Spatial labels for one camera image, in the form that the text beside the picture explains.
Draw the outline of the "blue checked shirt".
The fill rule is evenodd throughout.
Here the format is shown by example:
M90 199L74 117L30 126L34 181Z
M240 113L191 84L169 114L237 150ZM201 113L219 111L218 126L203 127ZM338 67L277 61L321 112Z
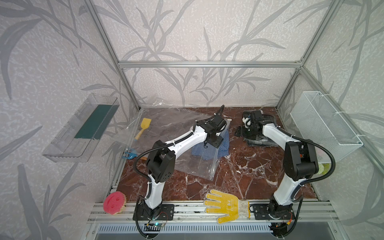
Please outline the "blue checked shirt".
M197 144L192 147L192 156L200 156L203 160L215 160L229 155L230 138L229 131L225 130L222 134L223 141L218 148L210 144L204 147L204 143Z

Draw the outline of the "clear plastic vacuum bag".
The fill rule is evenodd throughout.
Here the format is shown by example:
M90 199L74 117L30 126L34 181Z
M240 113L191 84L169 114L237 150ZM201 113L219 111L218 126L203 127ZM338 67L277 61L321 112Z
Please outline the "clear plastic vacuum bag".
M185 134L195 121L207 119L216 112L212 110L205 113L200 108L143 108L126 128L113 136L113 141L141 154L151 149L158 140L167 142ZM135 136L141 130L143 118L151 119L151 124L144 130L139 140L135 141ZM232 119L225 115L223 118L227 121L225 130L229 131ZM220 159L203 160L200 156L192 156L192 149L189 149L176 160L175 170L212 181Z

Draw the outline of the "grey black plaid shirt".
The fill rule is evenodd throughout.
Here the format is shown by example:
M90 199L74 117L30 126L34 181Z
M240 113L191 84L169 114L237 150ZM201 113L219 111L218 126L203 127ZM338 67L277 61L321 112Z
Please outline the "grey black plaid shirt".
M256 140L245 139L245 142L250 147L279 147L277 143L267 137L261 137Z

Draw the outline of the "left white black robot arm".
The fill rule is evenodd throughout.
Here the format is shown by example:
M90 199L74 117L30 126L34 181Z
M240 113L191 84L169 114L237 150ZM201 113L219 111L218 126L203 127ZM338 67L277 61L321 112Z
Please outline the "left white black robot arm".
M224 108L222 105L213 116L195 121L188 132L173 140L155 142L151 149L135 158L134 171L148 183L146 195L138 198L138 204L142 204L144 210L152 214L161 209L165 182L174 173L176 160L182 154L201 143L204 147L220 147L224 141L221 132L227 127Z

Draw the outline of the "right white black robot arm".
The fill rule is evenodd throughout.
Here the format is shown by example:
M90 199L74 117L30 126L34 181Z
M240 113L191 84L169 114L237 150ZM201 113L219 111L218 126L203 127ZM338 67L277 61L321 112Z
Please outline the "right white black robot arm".
M309 139L292 135L277 125L276 118L265 115L263 111L244 111L243 125L238 127L235 136L253 141L257 146L279 146L284 150L284 177L274 192L267 208L268 215L279 219L291 211L293 203L303 200L296 194L305 184L318 182L328 178L336 168L333 154L325 147ZM320 170L316 149L322 150L331 160L329 171L313 178Z

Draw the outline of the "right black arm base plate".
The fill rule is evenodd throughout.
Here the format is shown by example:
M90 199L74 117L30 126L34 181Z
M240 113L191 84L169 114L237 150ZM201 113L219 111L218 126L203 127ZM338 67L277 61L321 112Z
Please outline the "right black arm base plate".
M291 221L296 219L293 204L287 206L269 204L251 204L250 211L254 214L255 220L269 221Z

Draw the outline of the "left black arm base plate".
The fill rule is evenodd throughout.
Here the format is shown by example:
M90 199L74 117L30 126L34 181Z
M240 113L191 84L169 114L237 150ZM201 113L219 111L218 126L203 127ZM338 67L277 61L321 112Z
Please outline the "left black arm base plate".
M138 204L135 207L133 214L134 221L172 221L175 212L175 205L173 204L160 204L155 209L151 209L145 203Z

